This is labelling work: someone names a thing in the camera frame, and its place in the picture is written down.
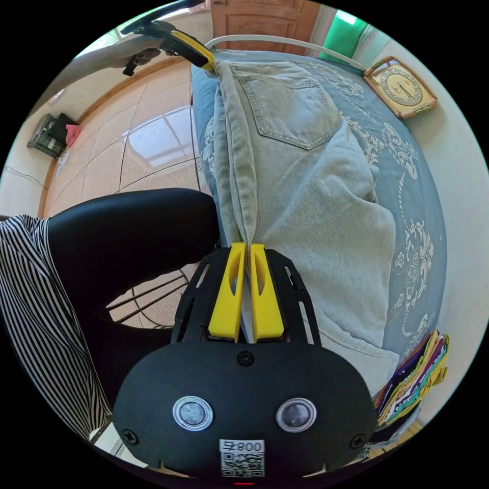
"wooden door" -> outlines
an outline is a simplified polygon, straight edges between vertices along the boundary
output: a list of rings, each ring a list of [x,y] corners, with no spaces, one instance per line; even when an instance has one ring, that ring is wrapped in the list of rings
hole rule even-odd
[[[214,37],[261,34],[309,41],[319,4],[308,0],[211,0]],[[219,43],[219,49],[279,51],[304,55],[306,49],[265,41]]]

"qr code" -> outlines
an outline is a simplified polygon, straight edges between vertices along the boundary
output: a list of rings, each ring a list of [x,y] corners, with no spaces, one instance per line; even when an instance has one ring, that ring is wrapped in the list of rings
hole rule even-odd
[[[224,477],[264,477],[264,453],[221,453]]]

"jeans back pocket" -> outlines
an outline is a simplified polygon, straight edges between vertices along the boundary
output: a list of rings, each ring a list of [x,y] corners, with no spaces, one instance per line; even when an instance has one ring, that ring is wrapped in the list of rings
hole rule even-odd
[[[340,114],[320,83],[296,73],[249,74],[239,79],[260,135],[310,150],[328,141]]]

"colorful fabric stack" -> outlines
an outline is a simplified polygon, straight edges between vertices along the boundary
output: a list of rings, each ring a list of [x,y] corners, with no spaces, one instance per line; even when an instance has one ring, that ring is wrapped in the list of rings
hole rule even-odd
[[[431,388],[443,381],[450,341],[435,330],[420,342],[377,394],[374,406],[382,429],[413,411]]]

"label sticker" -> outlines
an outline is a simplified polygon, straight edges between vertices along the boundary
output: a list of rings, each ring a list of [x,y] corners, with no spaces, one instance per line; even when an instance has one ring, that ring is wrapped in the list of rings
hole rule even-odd
[[[219,440],[223,477],[264,477],[264,440]]]

